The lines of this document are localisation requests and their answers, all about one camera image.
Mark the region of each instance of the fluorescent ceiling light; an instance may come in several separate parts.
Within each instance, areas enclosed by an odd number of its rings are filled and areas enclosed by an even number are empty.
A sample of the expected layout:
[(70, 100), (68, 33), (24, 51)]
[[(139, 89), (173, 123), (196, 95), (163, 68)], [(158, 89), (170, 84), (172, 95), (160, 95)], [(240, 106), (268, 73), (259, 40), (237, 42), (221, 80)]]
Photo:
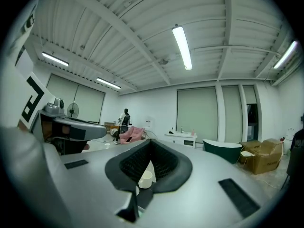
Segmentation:
[(182, 26), (178, 26), (173, 28), (172, 32), (175, 36), (177, 45), (180, 48), (180, 53), (182, 56), (182, 60), (184, 61), (185, 68), (186, 70), (191, 70), (192, 69), (191, 57), (190, 57), (190, 52), (189, 52), (184, 29)]
[(296, 45), (298, 44), (297, 41), (294, 41), (293, 43), (291, 43), (291, 45), (289, 46), (289, 48), (287, 49), (287, 51), (284, 53), (284, 55), (280, 58), (280, 60), (274, 65), (274, 68), (278, 68), (280, 67), (285, 61), (286, 59), (290, 56), (290, 54), (294, 51), (294, 49), (296, 48)]
[(52, 56), (52, 55), (50, 55), (50, 54), (48, 54), (46, 52), (42, 52), (42, 55), (45, 56), (45, 57), (47, 57), (47, 58), (49, 58), (49, 59), (51, 59), (51, 60), (53, 60), (53, 61), (55, 61), (55, 62), (61, 63), (64, 66), (68, 66), (67, 62), (65, 62), (63, 60), (60, 60), (59, 58), (54, 57), (54, 56)]
[(105, 80), (103, 80), (103, 79), (101, 79), (101, 78), (97, 78), (97, 80), (100, 81), (100, 82), (102, 82), (102, 83), (105, 83), (105, 84), (107, 84), (107, 85), (109, 85), (109, 86), (112, 86), (112, 87), (114, 87), (114, 88), (116, 88), (116, 89), (121, 89), (121, 87), (119, 87), (119, 86), (117, 86), (117, 85), (115, 85), (115, 84), (112, 84), (112, 83), (110, 83), (110, 82), (108, 82), (108, 81), (105, 81)]

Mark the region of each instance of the black rubber pad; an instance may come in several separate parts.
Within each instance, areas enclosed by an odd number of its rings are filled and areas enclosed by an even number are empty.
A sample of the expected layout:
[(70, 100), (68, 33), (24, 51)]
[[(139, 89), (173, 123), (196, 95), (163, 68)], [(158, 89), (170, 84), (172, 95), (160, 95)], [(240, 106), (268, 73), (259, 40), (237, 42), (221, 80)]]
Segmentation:
[(218, 183), (244, 218), (260, 208), (232, 179), (221, 180)]
[(86, 160), (80, 160), (80, 161), (66, 163), (65, 166), (67, 169), (71, 169), (85, 164), (88, 164)]

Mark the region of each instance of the roller shade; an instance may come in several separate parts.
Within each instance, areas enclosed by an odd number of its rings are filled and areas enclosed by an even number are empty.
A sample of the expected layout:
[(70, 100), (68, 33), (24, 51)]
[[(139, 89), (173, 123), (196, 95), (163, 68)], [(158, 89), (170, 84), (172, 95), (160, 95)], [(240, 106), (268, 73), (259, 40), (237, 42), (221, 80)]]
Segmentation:
[(67, 79), (51, 75), (47, 89), (65, 102), (65, 115), (70, 104), (75, 103), (79, 107), (78, 119), (99, 122), (101, 108), (105, 94), (98, 90), (79, 85)]
[(242, 105), (238, 86), (226, 86), (222, 87), (222, 90), (226, 116), (225, 142), (238, 143), (242, 141), (243, 133)]
[(78, 119), (99, 122), (104, 96), (103, 92), (79, 85), (75, 97), (79, 107)]
[(245, 98), (246, 98), (246, 104), (256, 104), (256, 94), (253, 86), (244, 86), (244, 92), (245, 92)]
[(199, 88), (177, 91), (177, 131), (193, 129), (202, 143), (203, 139), (217, 140), (218, 105), (215, 88)]
[(78, 84), (58, 77), (54, 74), (51, 75), (47, 84), (47, 89), (55, 97), (61, 98), (65, 102), (65, 115), (67, 114), (67, 108), (73, 103)]

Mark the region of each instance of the ceiling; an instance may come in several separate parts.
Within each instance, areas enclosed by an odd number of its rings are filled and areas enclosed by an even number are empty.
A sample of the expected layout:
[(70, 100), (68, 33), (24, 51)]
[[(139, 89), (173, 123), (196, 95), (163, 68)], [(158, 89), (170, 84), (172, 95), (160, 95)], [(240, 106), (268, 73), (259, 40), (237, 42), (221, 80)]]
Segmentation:
[[(121, 94), (207, 80), (277, 80), (301, 54), (273, 69), (294, 35), (271, 0), (40, 0), (35, 16), (25, 44), (34, 63), (75, 80), (97, 84), (100, 77)], [(175, 24), (185, 30), (190, 71)]]

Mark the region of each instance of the pink chair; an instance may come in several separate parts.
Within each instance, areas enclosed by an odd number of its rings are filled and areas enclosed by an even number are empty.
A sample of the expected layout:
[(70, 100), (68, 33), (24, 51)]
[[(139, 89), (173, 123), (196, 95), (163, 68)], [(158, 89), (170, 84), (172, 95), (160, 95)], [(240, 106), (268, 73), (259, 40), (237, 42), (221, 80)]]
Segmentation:
[(144, 128), (131, 127), (128, 131), (119, 135), (120, 144), (128, 144), (140, 140), (143, 134)]

